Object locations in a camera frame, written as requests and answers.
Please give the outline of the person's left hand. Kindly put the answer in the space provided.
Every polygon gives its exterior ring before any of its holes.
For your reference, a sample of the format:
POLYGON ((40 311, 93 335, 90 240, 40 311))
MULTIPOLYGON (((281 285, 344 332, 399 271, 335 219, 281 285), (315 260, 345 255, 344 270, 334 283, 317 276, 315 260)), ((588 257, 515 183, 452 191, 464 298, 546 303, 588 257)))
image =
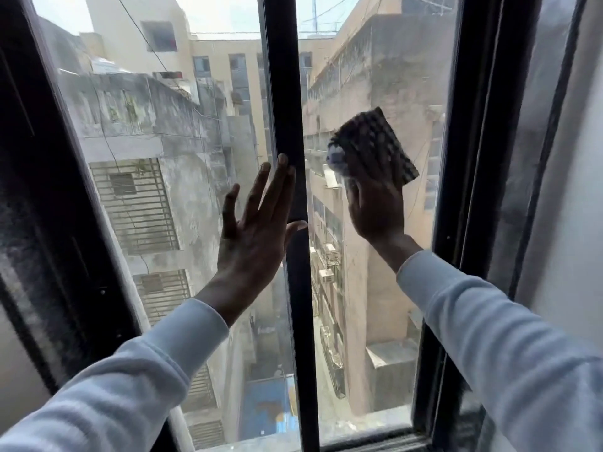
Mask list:
POLYGON ((279 222, 289 222, 296 169, 289 162, 282 207, 273 221, 263 222, 262 199, 273 179, 269 179, 270 172, 268 162, 261 165, 247 196, 242 217, 237 219, 237 231, 222 232, 218 253, 217 275, 225 278, 226 287, 247 303, 253 302, 272 281, 288 246, 279 242, 279 222))

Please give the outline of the person's right hand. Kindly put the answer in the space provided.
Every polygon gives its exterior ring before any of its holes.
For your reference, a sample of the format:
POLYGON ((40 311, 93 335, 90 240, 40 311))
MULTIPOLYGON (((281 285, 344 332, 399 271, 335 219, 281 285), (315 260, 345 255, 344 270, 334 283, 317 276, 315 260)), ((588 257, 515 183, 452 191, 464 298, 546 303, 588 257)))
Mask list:
MULTIPOLYGON (((348 168, 349 155, 357 154, 345 155, 348 168)), ((402 188, 358 186, 351 177, 346 182, 350 217, 356 232, 370 243, 393 272, 398 272, 407 259, 421 251, 420 245, 405 231, 402 188)))

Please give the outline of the dark textured cleaning cloth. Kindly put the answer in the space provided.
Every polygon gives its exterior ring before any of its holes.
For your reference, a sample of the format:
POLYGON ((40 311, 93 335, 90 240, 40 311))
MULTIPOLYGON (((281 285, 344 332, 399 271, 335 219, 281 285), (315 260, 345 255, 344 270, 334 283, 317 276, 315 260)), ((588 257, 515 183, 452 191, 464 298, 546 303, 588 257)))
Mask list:
POLYGON ((363 154, 375 160, 381 155, 388 159, 399 159, 401 186, 413 182, 420 175, 415 164, 404 153, 394 130, 378 106, 357 113, 334 132, 327 145, 326 164, 336 174, 349 177, 345 154, 351 150, 356 151, 360 159, 363 154))

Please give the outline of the person's right forearm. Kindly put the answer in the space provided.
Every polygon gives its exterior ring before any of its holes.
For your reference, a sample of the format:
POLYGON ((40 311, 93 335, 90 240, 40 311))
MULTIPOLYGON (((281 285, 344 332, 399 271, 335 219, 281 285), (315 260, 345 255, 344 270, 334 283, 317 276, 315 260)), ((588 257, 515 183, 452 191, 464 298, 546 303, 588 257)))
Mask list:
POLYGON ((516 452, 603 452, 603 354, 407 235, 372 242, 516 452))

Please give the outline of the person's left forearm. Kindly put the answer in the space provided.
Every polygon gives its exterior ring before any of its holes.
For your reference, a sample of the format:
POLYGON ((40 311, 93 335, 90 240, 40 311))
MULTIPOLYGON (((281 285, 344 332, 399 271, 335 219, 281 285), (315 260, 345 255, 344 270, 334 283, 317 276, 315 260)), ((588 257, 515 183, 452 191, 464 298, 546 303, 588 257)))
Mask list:
POLYGON ((170 411, 229 334, 206 302, 218 280, 82 370, 0 436, 0 452, 150 452, 170 411))

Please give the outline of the grey weathered concrete building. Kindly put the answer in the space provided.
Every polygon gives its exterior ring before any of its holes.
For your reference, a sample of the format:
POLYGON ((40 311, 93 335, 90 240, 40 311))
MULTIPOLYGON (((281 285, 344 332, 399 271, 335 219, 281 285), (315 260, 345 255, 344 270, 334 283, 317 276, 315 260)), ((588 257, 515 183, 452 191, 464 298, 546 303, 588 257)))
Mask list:
MULTIPOLYGON (((216 272, 227 192, 238 183, 243 198, 257 170, 252 121, 227 113, 225 94, 212 79, 196 83, 198 104, 184 90, 108 61, 92 45, 98 35, 84 39, 43 17, 39 22, 91 177, 93 162, 159 159, 180 250, 126 255, 94 184, 130 286, 136 288, 135 275, 185 269, 192 298, 216 272)), ((149 330, 138 291, 132 305, 142 330, 149 330)))

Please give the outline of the large metal window grille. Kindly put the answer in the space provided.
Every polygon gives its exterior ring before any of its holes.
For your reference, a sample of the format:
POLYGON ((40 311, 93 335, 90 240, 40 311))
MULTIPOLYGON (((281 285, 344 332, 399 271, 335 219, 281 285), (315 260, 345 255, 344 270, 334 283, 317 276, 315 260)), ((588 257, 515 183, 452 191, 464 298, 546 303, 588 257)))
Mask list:
POLYGON ((158 158, 93 162, 89 167, 126 255, 180 250, 158 158))

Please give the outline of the wide window glass pane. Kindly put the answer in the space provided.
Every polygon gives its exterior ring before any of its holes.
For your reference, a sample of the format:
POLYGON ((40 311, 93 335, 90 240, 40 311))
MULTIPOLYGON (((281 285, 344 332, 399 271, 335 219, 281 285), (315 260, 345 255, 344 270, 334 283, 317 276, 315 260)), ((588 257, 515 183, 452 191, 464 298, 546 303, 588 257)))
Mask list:
MULTIPOLYGON (((31 0, 130 308, 150 330, 216 273, 222 207, 263 162, 246 59, 178 0, 31 0)), ((284 261, 169 416, 183 452, 301 452, 284 261)))

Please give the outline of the small metal window grille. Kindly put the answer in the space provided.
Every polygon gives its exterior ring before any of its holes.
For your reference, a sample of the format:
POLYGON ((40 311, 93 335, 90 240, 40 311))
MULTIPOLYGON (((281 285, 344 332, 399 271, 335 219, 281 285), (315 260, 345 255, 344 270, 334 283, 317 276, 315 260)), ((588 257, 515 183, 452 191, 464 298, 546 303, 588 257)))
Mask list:
POLYGON ((150 326, 191 297, 185 269, 133 276, 150 326))

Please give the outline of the cream multi-storey building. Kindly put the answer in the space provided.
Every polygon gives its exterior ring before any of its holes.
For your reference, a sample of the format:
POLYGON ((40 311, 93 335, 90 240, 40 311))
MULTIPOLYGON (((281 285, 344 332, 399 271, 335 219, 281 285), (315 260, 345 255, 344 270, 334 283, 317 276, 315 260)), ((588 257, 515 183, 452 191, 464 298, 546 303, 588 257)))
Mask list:
POLYGON ((215 81, 230 116, 248 116, 257 159, 271 161, 258 0, 86 0, 104 57, 186 91, 215 81))

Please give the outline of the black sliding window sash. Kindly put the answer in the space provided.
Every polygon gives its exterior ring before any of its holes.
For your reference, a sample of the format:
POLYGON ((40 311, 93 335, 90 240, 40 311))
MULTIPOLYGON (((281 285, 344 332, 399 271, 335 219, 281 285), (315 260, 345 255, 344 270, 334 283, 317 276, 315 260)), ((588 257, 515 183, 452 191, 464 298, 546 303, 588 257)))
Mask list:
POLYGON ((569 85, 587 0, 540 0, 530 30, 526 77, 488 280, 514 300, 569 85))

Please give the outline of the blue rooftop sheet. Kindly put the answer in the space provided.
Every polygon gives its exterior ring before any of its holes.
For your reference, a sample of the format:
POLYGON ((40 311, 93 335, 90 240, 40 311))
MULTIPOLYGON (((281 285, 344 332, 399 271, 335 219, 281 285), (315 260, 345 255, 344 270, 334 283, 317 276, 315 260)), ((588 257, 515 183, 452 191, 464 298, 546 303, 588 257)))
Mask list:
POLYGON ((294 376, 247 381, 239 415, 239 439, 292 432, 299 432, 294 376))

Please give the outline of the black window frame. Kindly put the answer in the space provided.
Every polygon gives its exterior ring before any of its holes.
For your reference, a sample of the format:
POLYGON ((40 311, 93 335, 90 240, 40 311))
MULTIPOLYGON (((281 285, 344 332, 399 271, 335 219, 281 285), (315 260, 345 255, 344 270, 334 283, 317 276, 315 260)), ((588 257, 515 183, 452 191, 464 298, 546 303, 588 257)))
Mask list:
MULTIPOLYGON (((284 270, 301 452, 473 452, 483 408, 353 229, 334 132, 380 107, 419 177, 407 229, 486 274, 540 0, 258 0, 272 159, 297 170, 284 270), (326 2, 318 0, 319 6, 326 2)), ((142 330, 31 0, 0 0, 0 303, 54 395, 142 330)))

